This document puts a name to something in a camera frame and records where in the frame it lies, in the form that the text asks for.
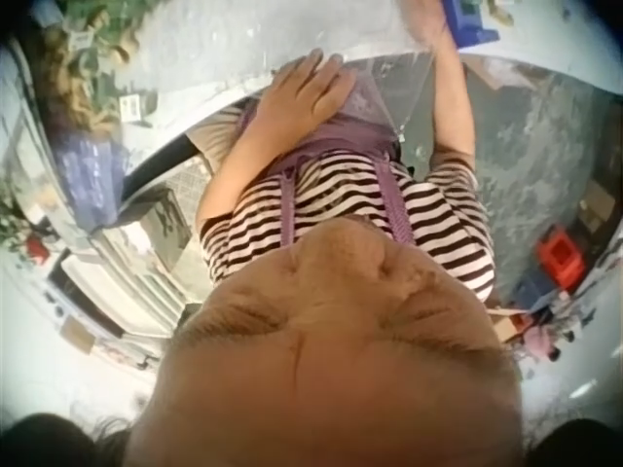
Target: person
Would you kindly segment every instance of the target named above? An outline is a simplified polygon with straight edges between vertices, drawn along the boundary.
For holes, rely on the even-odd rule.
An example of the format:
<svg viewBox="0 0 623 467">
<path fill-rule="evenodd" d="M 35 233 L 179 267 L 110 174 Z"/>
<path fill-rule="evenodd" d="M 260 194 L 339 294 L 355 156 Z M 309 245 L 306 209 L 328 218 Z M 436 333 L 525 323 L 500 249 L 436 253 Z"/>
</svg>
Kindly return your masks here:
<svg viewBox="0 0 623 467">
<path fill-rule="evenodd" d="M 422 183 L 392 131 L 340 113 L 357 77 L 339 56 L 286 65 L 245 109 L 197 212 L 216 288 L 170 343 L 123 465 L 522 462 L 518 382 L 483 305 L 474 121 L 439 30 Z"/>
</svg>

